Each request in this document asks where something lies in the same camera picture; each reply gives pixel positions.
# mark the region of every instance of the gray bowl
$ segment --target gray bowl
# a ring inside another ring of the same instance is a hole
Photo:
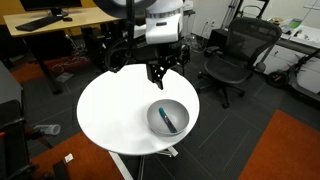
[[[159,108],[161,107],[164,109],[173,126],[177,129],[176,133],[170,132],[167,124],[161,117],[159,113]],[[181,103],[170,99],[163,99],[151,104],[147,112],[147,119],[153,131],[163,135],[176,135],[188,126],[189,113]]]

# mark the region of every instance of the black mesh chair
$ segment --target black mesh chair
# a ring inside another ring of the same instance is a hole
[[[207,73],[199,72],[203,76],[214,80],[218,89],[224,94],[224,108],[228,108],[226,87],[238,90],[239,96],[245,91],[235,85],[244,82],[253,75],[253,64],[257,57],[268,47],[274,45],[281,36],[281,29],[264,20],[253,18],[237,18],[230,23],[225,47],[220,51],[212,51],[204,67]],[[208,86],[197,88],[198,93]]]

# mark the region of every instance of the pen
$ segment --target pen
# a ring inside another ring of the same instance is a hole
[[[174,127],[174,125],[172,124],[172,122],[170,121],[169,117],[164,112],[164,109],[162,107],[159,108],[159,113],[160,113],[162,119],[164,120],[164,122],[166,123],[166,125],[168,126],[170,132],[171,133],[176,133],[177,129]]]

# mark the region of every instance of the desk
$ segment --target desk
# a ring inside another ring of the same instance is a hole
[[[199,99],[193,86],[168,70],[160,90],[147,77],[146,65],[128,65],[114,74],[106,72],[83,91],[77,116],[84,134],[98,146],[124,155],[147,155],[181,141],[199,115]],[[173,99],[189,112],[187,128],[176,136],[161,136],[148,127],[147,110],[160,99]]]
[[[25,13],[25,14],[15,14],[3,16],[11,36],[22,37],[30,36],[34,34],[41,34],[46,32],[52,32],[57,30],[63,30],[73,27],[80,27],[92,24],[100,24],[105,22],[116,21],[118,18],[109,16],[104,13],[98,7],[94,8],[75,8],[68,10],[68,17],[71,17],[73,21],[64,22],[58,21],[56,23],[50,24],[43,28],[37,29],[32,32],[19,31],[15,27],[36,19],[40,19],[47,16],[46,12],[35,12],[35,13]]]

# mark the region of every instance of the chair armrest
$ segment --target chair armrest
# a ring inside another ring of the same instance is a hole
[[[9,123],[6,123],[6,124],[0,126],[0,130],[5,129],[5,128],[8,128],[8,127],[10,127],[10,126],[12,126],[12,125],[18,124],[18,123],[20,123],[20,122],[25,122],[25,119],[24,119],[23,117],[21,117],[21,118],[18,118],[18,119],[16,119],[16,120],[13,120],[13,121],[11,121],[11,122],[9,122]]]
[[[31,174],[38,168],[37,166],[34,166],[32,164],[27,164],[20,169],[18,169],[15,173],[13,173],[11,176],[7,178],[7,180],[14,180],[17,177],[21,176],[22,174],[26,173],[27,175]]]
[[[216,53],[220,50],[218,46],[210,46],[207,47],[207,49],[204,51],[204,56],[205,57],[210,57],[213,53]]]

